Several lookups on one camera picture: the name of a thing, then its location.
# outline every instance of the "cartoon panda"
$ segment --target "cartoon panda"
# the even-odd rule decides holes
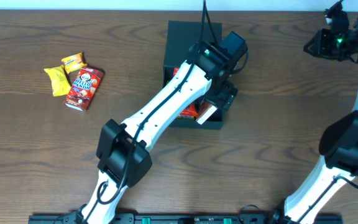
[[[86,83],[90,82],[91,81],[91,75],[89,73],[82,74],[81,81],[86,82]]]

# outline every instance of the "red box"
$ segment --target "red box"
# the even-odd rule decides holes
[[[66,96],[65,104],[86,111],[102,77],[103,73],[99,70],[82,67]]]

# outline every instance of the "yellow candy wrapper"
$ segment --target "yellow candy wrapper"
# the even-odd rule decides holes
[[[52,82],[53,96],[67,95],[71,86],[67,81],[64,66],[61,65],[55,68],[45,68],[44,71],[48,73],[50,81]]]
[[[87,66],[82,60],[82,53],[63,58],[62,62],[65,64],[67,75],[72,71],[82,68],[82,66]]]

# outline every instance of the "black mounting rail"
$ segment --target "black mounting rail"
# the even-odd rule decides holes
[[[29,224],[76,224],[76,212],[64,216],[31,215]],[[134,215],[116,214],[112,224],[266,224],[269,212],[242,213],[239,215]],[[318,215],[314,224],[343,224],[340,215]]]

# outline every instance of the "wood grain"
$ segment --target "wood grain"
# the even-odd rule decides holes
[[[352,108],[358,66],[302,51],[326,26],[322,13],[210,14],[224,35],[234,30],[249,46],[246,68],[232,77],[239,95],[220,131],[168,128],[151,153],[153,167],[120,208],[234,213],[253,203],[270,210],[312,170],[324,129]],[[102,125],[122,121],[161,89],[168,20],[200,15],[0,11],[0,223],[88,202]],[[43,71],[78,52],[106,72],[85,113],[53,97]],[[358,223],[358,191],[344,187],[323,210]]]

